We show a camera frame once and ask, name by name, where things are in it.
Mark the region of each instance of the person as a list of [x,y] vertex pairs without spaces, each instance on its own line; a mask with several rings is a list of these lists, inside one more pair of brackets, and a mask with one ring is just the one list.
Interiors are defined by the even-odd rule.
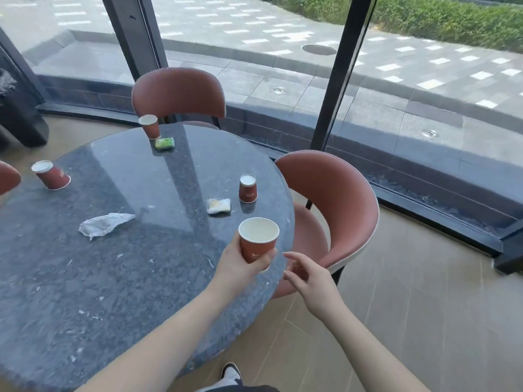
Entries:
[[[206,289],[77,391],[165,392],[221,311],[270,265],[276,253],[272,249],[255,262],[246,263],[236,232]],[[335,336],[367,392],[428,391],[350,312],[328,270],[300,253],[286,252],[284,257],[291,260],[284,279]],[[240,371],[233,363],[224,367],[219,382],[199,392],[208,390],[277,392],[269,386],[243,386]]]

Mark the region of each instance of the upside-down paper cup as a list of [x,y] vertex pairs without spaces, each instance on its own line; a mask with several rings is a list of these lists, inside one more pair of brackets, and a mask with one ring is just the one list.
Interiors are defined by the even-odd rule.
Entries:
[[70,176],[47,159],[33,164],[31,170],[51,191],[60,190],[71,182]]
[[252,217],[240,223],[238,232],[242,256],[246,262],[252,263],[276,246],[280,228],[268,218]]
[[142,125],[145,134],[149,140],[156,140],[160,137],[160,127],[158,126],[158,118],[153,114],[146,114],[138,118],[138,123]]
[[244,203],[253,203],[258,199],[256,177],[253,174],[245,173],[240,176],[238,198]]

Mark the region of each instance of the chair backrest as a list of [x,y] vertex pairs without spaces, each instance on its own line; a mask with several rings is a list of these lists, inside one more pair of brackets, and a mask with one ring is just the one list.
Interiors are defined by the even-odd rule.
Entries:
[[144,74],[134,84],[131,98],[139,117],[185,113],[226,116],[225,96],[218,79],[189,67],[166,67]]
[[322,151],[295,151],[276,160],[289,188],[309,199],[330,230],[328,268],[362,248],[378,225],[379,207],[369,182],[352,165]]
[[11,191],[22,181],[22,176],[11,165],[0,161],[0,195]]

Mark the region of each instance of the person's left hand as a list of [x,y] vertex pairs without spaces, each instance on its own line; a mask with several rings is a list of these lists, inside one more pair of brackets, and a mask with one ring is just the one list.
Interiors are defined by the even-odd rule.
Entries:
[[211,289],[214,294],[219,294],[229,303],[249,286],[260,271],[270,265],[277,253],[278,249],[274,248],[253,263],[247,263],[242,257],[237,231],[231,243],[223,250],[208,289]]

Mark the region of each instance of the black trash bin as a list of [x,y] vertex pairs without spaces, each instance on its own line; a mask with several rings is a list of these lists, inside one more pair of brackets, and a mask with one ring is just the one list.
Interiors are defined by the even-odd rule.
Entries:
[[26,147],[43,146],[49,137],[49,126],[32,103],[32,95],[0,68],[0,125]]

